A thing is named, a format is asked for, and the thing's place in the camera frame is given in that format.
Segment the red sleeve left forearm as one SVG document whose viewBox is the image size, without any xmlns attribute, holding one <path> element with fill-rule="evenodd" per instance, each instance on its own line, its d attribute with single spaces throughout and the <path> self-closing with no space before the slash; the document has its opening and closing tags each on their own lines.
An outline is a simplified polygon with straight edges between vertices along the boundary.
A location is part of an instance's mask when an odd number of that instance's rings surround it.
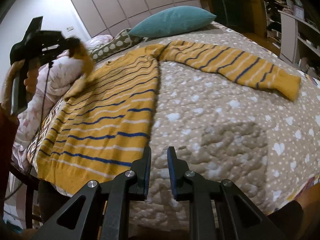
<svg viewBox="0 0 320 240">
<path fill-rule="evenodd" d="M 16 132 L 19 126 L 17 117 L 12 118 L 5 115 L 3 108 L 1 108 L 1 213 L 3 213 L 4 199 L 7 190 L 9 178 L 9 165 L 12 156 L 12 146 L 15 140 Z"/>
</svg>

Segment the person's left hand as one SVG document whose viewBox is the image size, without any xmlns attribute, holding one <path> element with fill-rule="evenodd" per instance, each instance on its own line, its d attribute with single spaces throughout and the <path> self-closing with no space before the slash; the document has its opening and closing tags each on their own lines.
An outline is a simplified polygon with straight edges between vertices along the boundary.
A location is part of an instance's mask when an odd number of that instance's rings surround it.
<svg viewBox="0 0 320 240">
<path fill-rule="evenodd" d="M 16 75 L 19 75 L 19 81 L 22 81 L 22 74 L 20 74 L 20 70 L 24 67 L 24 64 L 25 60 L 14 62 L 7 72 L 1 90 L 1 107 L 3 111 L 10 112 L 11 110 L 12 84 Z M 24 76 L 23 86 L 18 89 L 18 94 L 25 92 L 22 100 L 22 104 L 24 105 L 28 104 L 35 93 L 39 67 L 40 63 L 38 58 L 34 58 L 29 61 L 28 72 Z"/>
</svg>

